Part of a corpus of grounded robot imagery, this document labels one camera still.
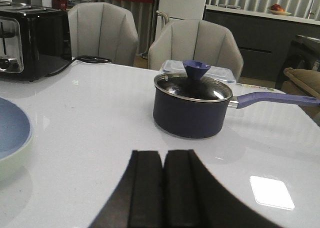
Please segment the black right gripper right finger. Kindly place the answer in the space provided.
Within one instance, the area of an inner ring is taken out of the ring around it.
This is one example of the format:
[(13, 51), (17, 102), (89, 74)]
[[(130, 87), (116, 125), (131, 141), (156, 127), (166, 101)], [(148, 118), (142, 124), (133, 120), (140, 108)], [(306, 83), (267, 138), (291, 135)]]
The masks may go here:
[(166, 227), (277, 227), (232, 195), (193, 150), (167, 153), (164, 183)]

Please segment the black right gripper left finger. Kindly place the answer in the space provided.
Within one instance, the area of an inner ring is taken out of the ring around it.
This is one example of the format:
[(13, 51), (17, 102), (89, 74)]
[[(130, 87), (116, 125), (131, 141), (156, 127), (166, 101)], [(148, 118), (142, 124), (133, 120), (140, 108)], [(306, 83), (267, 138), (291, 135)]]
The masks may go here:
[(162, 227), (163, 168), (156, 151), (132, 151), (115, 190), (90, 227)]

